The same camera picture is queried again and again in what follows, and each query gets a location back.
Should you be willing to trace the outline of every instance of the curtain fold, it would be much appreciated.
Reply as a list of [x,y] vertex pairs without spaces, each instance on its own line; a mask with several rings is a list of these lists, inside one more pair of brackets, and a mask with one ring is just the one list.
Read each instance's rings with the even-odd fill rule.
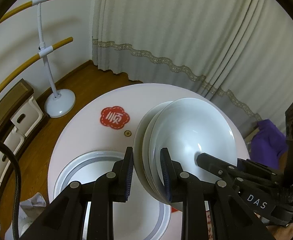
[[206,97],[243,136],[285,130],[293,101],[293,20],[275,0],[95,0],[93,61],[132,80]]

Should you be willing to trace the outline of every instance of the white wall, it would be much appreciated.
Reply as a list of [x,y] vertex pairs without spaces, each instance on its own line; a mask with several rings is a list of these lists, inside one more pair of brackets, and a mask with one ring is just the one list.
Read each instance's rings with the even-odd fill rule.
[[[15,8],[30,0],[18,0]],[[42,4],[44,40],[50,46],[72,36],[74,41],[48,56],[55,81],[92,58],[89,49],[89,14],[91,0],[52,0]],[[24,61],[39,50],[36,6],[28,8],[0,24],[0,83]],[[38,97],[48,87],[43,61],[39,60],[18,77],[0,94],[2,96],[21,78],[35,90]]]

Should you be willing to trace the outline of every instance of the round table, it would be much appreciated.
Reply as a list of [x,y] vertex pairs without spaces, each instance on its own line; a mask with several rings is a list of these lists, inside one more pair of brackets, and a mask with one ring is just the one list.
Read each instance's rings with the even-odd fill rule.
[[[48,169],[50,203],[53,201],[55,182],[70,161],[93,150],[114,150],[125,153],[128,146],[133,146],[134,135],[140,120],[152,107],[166,101],[187,97],[199,98],[213,105],[192,91],[165,84],[137,84],[122,87],[101,95],[87,104],[70,120],[54,147]],[[102,110],[114,106],[120,106],[129,115],[129,121],[122,128],[118,126],[114,129],[103,125],[100,121],[101,115],[108,113]],[[239,130],[220,109],[214,107],[223,115],[233,132],[238,157],[248,159],[248,151]],[[162,239],[172,239],[173,235],[174,239],[180,239],[180,228],[172,224],[181,224],[181,221],[182,213],[173,213],[168,227],[172,230],[167,230]]]

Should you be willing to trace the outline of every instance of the stacked bowl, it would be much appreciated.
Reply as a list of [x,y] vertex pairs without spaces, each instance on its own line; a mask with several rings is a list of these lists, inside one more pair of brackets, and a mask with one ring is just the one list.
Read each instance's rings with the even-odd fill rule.
[[209,103],[197,98],[181,98],[161,103],[148,111],[137,127],[133,142],[136,174],[152,197],[180,211],[182,203],[168,203],[166,199],[160,165],[160,150],[164,147],[184,171],[206,182],[215,183],[218,177],[196,164],[199,154],[205,152],[237,164],[231,128]]

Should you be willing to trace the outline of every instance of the red flower sticker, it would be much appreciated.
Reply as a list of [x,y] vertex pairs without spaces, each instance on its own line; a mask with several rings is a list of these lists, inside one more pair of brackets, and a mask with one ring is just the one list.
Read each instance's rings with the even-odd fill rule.
[[106,107],[101,111],[101,124],[115,130],[122,129],[129,121],[130,116],[120,106]]

